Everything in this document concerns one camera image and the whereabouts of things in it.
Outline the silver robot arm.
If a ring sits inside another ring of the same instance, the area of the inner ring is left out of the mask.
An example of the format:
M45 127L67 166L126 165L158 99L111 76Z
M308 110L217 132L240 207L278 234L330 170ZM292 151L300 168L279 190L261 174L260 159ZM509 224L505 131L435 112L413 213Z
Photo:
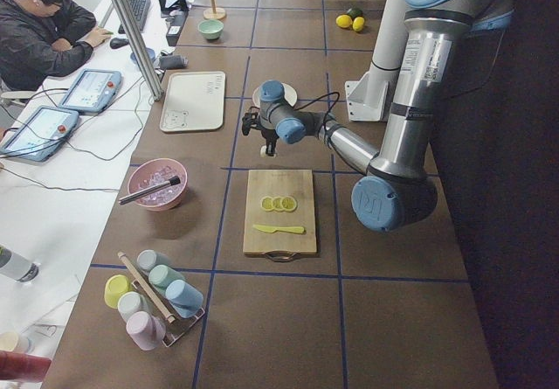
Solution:
M507 28L514 0L387 0L369 70L346 85L349 118L383 121L380 147L342 126L330 113L294 108L283 85L259 87L259 104L244 115L242 132L257 130L273 156L277 141L320 139L361 174L351 194L356 217L388 232L427 218L438 193L424 170L434 105L458 43Z

